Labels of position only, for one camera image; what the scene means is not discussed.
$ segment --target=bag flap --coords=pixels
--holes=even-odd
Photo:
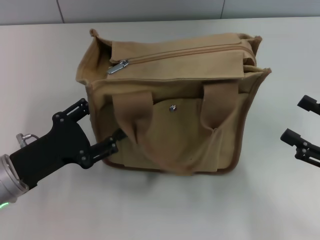
[[[236,33],[215,34],[157,43],[112,42],[112,62],[189,49],[241,44]]]

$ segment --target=canvas bag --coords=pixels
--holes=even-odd
[[[178,175],[234,169],[247,113],[271,72],[256,67],[260,36],[138,43],[90,34],[76,80],[85,85],[96,140],[118,128],[128,136],[105,163]]]

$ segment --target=white tabletop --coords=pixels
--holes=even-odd
[[[0,210],[3,240],[318,240],[320,168],[280,141],[290,128],[320,145],[320,17],[0,26],[0,154],[18,133],[46,134],[82,97],[77,66],[90,28],[110,40],[159,42],[239,32],[261,35],[257,62],[273,73],[249,111],[240,161],[223,176],[67,165]],[[95,142],[89,117],[80,121]]]

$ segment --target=zipper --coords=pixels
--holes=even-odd
[[[122,60],[117,65],[110,67],[106,72],[107,74],[114,74],[115,72],[118,72],[119,70],[124,69],[128,65],[129,65],[128,60]]]
[[[138,57],[138,58],[131,58],[131,59],[125,59],[121,60],[117,65],[114,65],[110,67],[107,70],[107,74],[114,74],[118,72],[121,69],[124,69],[129,64],[142,64],[146,62],[161,60],[161,59],[169,59],[174,57],[181,57],[181,56],[188,56],[188,55],[195,55],[195,54],[207,54],[207,53],[215,53],[215,52],[223,52],[223,51],[230,51],[230,50],[244,50],[247,53],[249,53],[253,60],[254,65],[257,65],[256,63],[256,57],[252,51],[250,51],[248,48],[244,46],[228,46],[228,47],[220,47],[220,48],[213,48],[213,49],[201,49],[201,50],[191,50],[191,51],[184,51],[184,52],[178,52],[178,53],[168,53],[163,54],[159,56],[151,56],[151,57]]]

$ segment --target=bag handle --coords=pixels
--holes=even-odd
[[[211,143],[216,138],[214,129],[218,128],[233,112],[237,104],[238,81],[222,80],[203,85],[203,101],[200,122],[204,128],[211,131],[208,149],[202,159],[208,159],[215,154],[211,151]],[[120,128],[128,138],[141,146],[144,155],[158,164],[162,169],[176,174],[189,175],[201,162],[190,162],[182,165],[172,157],[162,156],[150,145],[146,134],[153,118],[153,97],[150,91],[115,94],[112,96],[114,115]]]

